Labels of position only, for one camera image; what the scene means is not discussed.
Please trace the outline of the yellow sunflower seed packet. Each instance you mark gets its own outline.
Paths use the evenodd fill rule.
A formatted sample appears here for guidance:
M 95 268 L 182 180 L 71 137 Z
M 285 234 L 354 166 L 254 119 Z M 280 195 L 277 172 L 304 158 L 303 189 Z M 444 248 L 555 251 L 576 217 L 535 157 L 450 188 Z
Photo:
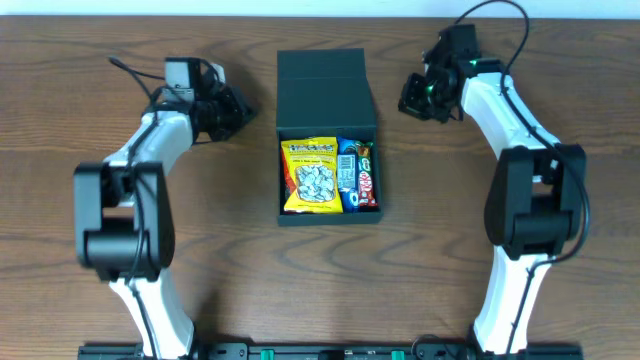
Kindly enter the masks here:
M 338 142 L 336 137 L 311 137 L 281 142 L 295 167 L 296 192 L 285 201 L 289 213 L 340 214 L 342 202 L 337 186 Z

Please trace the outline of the small blue barcode packet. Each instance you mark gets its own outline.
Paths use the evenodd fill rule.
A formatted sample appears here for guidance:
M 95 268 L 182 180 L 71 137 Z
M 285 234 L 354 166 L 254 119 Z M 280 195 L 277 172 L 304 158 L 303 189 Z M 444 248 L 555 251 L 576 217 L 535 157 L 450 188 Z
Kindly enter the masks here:
M 340 192 L 356 188 L 357 156 L 339 154 L 337 156 L 337 185 Z

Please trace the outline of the green red KitKat bar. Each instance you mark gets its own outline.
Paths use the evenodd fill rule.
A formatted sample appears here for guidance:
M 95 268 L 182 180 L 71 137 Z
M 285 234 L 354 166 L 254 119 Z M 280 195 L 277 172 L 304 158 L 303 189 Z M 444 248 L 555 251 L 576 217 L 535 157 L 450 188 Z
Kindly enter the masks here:
M 358 157 L 358 206 L 360 208 L 374 208 L 378 202 L 374 196 L 372 175 L 371 143 L 356 142 Z

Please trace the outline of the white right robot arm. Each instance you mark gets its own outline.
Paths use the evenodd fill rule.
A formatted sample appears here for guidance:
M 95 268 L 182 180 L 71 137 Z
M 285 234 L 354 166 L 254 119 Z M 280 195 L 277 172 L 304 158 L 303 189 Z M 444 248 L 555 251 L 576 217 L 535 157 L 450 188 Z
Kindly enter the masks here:
M 590 221 L 584 185 L 586 154 L 545 130 L 495 59 L 431 60 L 403 86 L 400 111 L 445 122 L 452 109 L 468 115 L 489 143 L 497 164 L 484 207 L 493 262 L 482 308 L 457 359 L 565 359 L 572 346 L 535 346 L 528 324 L 545 275 L 575 256 Z

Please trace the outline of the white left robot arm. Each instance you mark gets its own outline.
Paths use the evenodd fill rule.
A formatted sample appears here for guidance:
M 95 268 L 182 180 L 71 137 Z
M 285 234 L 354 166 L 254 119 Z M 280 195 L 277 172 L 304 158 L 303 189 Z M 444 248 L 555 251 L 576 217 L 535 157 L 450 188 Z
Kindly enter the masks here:
M 139 129 L 101 162 L 73 176 L 75 249 L 79 263 L 122 299 L 142 341 L 86 344 L 81 359 L 192 359 L 195 325 L 185 313 L 169 266 L 175 229 L 166 177 L 200 133 L 228 139 L 253 117 L 242 92 L 157 90 Z

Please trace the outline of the red snack packet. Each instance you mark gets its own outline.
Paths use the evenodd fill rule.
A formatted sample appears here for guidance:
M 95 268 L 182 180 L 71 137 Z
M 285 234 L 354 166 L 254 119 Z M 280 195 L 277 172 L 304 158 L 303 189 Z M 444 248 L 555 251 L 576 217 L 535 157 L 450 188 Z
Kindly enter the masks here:
M 280 153 L 281 153 L 281 161 L 283 166 L 283 178 L 284 178 L 284 184 L 285 184 L 284 198 L 285 198 L 285 201 L 288 201 L 288 199 L 297 190 L 297 184 L 294 179 L 295 167 L 292 165 L 291 156 L 289 155 L 288 151 L 285 151 L 283 148 L 281 148 Z

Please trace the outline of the blue Oreo packet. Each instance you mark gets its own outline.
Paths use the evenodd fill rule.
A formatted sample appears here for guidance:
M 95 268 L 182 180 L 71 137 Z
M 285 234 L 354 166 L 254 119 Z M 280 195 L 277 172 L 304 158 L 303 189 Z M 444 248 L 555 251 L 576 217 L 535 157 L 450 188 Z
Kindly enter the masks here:
M 355 140 L 338 137 L 337 141 L 338 141 L 338 155 L 339 154 L 355 154 L 357 156 Z M 348 192 L 339 191 L 341 201 L 342 201 L 343 211 L 347 213 L 357 212 L 357 208 L 358 208 L 357 173 L 358 173 L 358 157 L 357 157 L 357 170 L 356 170 L 356 188 L 351 189 Z

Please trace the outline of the black rectangular box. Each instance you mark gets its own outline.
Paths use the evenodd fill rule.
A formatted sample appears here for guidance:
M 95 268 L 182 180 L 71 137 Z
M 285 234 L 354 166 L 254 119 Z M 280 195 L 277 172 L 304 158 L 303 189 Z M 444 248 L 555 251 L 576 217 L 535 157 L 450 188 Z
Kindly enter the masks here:
M 284 171 L 278 171 L 280 226 L 376 224 L 383 217 L 377 113 L 366 75 L 364 50 L 280 50 L 277 52 L 276 152 L 285 140 L 343 137 L 371 142 L 374 209 L 356 213 L 287 213 Z

